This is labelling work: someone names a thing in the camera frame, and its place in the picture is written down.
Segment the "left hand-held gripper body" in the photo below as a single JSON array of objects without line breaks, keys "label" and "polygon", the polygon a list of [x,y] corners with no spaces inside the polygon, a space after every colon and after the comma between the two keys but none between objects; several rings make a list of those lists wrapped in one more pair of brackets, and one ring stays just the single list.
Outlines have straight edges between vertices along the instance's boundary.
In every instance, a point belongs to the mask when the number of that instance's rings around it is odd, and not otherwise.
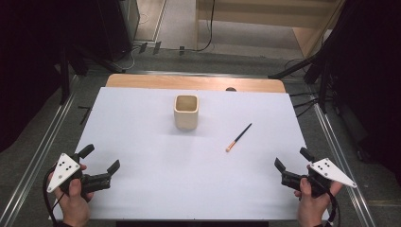
[{"label": "left hand-held gripper body", "polygon": [[83,194],[108,189],[111,187],[112,173],[108,171],[104,174],[90,176],[82,173],[79,163],[82,155],[67,155],[62,153],[53,170],[53,176],[46,187],[46,192],[54,192],[59,188],[62,192],[69,193],[69,184],[73,179],[80,179],[81,192]]}]

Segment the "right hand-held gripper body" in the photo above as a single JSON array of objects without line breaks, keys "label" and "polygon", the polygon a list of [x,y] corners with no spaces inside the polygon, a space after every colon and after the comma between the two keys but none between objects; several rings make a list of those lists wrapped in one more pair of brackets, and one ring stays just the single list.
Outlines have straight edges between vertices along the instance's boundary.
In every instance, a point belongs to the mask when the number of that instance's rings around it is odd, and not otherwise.
[{"label": "right hand-held gripper body", "polygon": [[298,175],[286,171],[286,167],[283,164],[280,164],[280,173],[282,178],[281,184],[297,191],[301,190],[301,179],[307,178],[311,184],[313,198],[318,198],[328,192],[333,181],[357,188],[357,184],[328,158],[310,164],[307,175]]}]

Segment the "black brush with orange tip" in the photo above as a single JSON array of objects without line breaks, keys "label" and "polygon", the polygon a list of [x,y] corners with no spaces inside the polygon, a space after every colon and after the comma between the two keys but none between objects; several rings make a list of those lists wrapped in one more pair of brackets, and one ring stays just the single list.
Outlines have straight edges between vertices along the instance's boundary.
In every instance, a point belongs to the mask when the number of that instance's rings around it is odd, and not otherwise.
[{"label": "black brush with orange tip", "polygon": [[226,152],[229,152],[233,146],[237,143],[237,141],[246,133],[246,131],[252,126],[253,123],[250,123],[237,137],[236,139],[225,149]]}]

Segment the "square wooden cup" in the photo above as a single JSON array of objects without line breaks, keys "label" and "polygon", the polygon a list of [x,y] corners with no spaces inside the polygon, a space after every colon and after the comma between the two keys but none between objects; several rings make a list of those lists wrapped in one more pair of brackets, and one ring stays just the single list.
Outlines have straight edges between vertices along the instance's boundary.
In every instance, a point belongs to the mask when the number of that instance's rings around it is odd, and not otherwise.
[{"label": "square wooden cup", "polygon": [[181,130],[194,130],[198,126],[199,98],[195,95],[178,95],[174,102],[175,125]]}]

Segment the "person's right hand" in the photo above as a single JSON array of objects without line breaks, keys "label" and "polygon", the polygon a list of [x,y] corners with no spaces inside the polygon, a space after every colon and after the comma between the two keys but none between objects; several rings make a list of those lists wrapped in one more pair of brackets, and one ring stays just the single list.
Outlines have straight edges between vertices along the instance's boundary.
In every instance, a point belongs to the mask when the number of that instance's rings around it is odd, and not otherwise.
[{"label": "person's right hand", "polygon": [[300,180],[300,191],[295,191],[294,196],[299,198],[297,220],[300,227],[322,227],[323,213],[331,204],[328,194],[312,197],[311,184],[307,178]]}]

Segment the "person's left hand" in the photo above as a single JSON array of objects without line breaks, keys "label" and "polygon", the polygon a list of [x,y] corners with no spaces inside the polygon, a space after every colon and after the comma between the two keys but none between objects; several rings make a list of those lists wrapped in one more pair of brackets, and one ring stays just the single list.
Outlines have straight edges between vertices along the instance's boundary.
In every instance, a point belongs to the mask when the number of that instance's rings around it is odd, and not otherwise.
[{"label": "person's left hand", "polygon": [[81,181],[73,179],[69,184],[69,194],[64,195],[59,188],[54,190],[62,212],[62,221],[56,227],[86,227],[90,219],[89,200],[93,193],[86,195],[87,200],[81,196]]}]

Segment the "white table sheet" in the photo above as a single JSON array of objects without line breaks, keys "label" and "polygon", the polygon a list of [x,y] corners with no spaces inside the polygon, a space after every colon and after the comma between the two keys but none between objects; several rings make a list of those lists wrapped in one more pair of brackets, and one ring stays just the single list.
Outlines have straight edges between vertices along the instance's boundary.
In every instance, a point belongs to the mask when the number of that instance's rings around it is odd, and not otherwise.
[{"label": "white table sheet", "polygon": [[[289,220],[297,213],[292,189],[274,165],[306,172],[305,146],[286,93],[198,91],[198,126],[175,125],[177,90],[100,89],[79,148],[88,173],[121,167],[111,187],[90,202],[104,220]],[[250,124],[233,148],[225,149]]]}]

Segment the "black metal stand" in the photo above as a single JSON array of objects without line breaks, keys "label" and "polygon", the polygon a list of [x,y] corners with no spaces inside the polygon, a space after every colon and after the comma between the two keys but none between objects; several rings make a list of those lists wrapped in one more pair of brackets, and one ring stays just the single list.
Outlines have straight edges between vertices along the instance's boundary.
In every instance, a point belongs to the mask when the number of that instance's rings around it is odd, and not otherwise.
[{"label": "black metal stand", "polygon": [[334,25],[334,28],[330,33],[330,35],[323,42],[320,49],[314,55],[289,67],[289,69],[286,69],[283,72],[269,76],[269,79],[282,79],[286,76],[289,76],[291,73],[298,71],[304,68],[305,66],[309,65],[309,68],[304,75],[304,82],[306,84],[312,84],[318,78],[321,78],[320,90],[318,92],[318,97],[314,101],[314,104],[317,104],[321,108],[324,114],[326,113],[325,102],[326,102],[326,93],[329,80],[329,70],[332,67],[334,52],[338,47],[340,34],[344,30],[346,26],[346,21],[350,17],[349,10],[345,9],[348,6],[347,1],[348,0],[340,0],[340,6],[336,7],[335,10],[339,18],[336,24]]}]

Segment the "wooden table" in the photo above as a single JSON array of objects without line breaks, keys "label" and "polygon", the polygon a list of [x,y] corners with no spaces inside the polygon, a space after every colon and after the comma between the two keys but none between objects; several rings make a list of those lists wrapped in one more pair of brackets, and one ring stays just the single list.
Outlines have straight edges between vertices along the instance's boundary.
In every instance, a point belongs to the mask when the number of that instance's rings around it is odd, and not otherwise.
[{"label": "wooden table", "polygon": [[150,88],[226,91],[234,88],[238,92],[284,93],[284,83],[277,79],[237,79],[222,77],[198,77],[178,75],[130,75],[112,74],[107,87]]}]

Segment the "black cabinet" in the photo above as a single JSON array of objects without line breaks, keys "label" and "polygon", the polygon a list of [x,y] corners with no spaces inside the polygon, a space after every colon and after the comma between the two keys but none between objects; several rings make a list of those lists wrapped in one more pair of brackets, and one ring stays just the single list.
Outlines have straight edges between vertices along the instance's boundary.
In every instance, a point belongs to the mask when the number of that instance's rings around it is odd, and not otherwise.
[{"label": "black cabinet", "polygon": [[132,50],[140,13],[137,0],[97,0],[106,59],[118,61]]}]

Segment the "light wooden furniture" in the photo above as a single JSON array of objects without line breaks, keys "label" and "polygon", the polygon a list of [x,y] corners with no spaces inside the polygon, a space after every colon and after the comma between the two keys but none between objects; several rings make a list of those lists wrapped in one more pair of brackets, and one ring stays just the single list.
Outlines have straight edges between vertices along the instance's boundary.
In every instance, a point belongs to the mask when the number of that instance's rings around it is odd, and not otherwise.
[{"label": "light wooden furniture", "polygon": [[196,38],[199,20],[291,27],[305,58],[318,48],[326,30],[340,16],[346,0],[195,0]]}]

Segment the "aluminium floor rail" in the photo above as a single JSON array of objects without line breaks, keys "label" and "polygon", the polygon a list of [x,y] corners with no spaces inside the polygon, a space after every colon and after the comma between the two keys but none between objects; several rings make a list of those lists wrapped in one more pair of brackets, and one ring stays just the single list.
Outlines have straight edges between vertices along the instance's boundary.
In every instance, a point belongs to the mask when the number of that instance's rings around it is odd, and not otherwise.
[{"label": "aluminium floor rail", "polygon": [[57,91],[28,123],[9,148],[0,153],[0,227],[11,227],[26,200],[54,139],[66,117],[80,77],[70,81],[70,96],[63,104]]},{"label": "aluminium floor rail", "polygon": [[[328,142],[330,150],[334,156],[336,164],[338,167],[353,181],[355,180],[355,176],[351,167],[348,165],[346,161],[346,157],[343,153],[343,150],[340,146],[339,140],[331,126],[329,118],[326,113],[323,113],[318,104],[314,105],[315,113],[318,117],[318,120],[323,129],[324,136]],[[357,213],[357,217],[362,227],[376,227],[374,218],[370,212],[368,204],[361,192],[361,190],[357,188],[353,188],[350,186],[346,187],[346,191],[350,197],[351,203],[354,206],[354,209]]]}]

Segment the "black floor bracket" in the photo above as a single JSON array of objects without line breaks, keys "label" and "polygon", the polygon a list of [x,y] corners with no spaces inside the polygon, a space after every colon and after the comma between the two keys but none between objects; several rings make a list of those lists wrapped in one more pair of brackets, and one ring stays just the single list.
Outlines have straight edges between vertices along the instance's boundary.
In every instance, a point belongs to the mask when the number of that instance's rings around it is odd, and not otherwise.
[{"label": "black floor bracket", "polygon": [[83,117],[81,118],[81,120],[79,122],[80,125],[83,125],[85,123],[85,121],[87,120],[88,115],[90,114],[90,112],[92,110],[92,107],[90,107],[90,106],[78,106],[78,108],[85,111]]}]

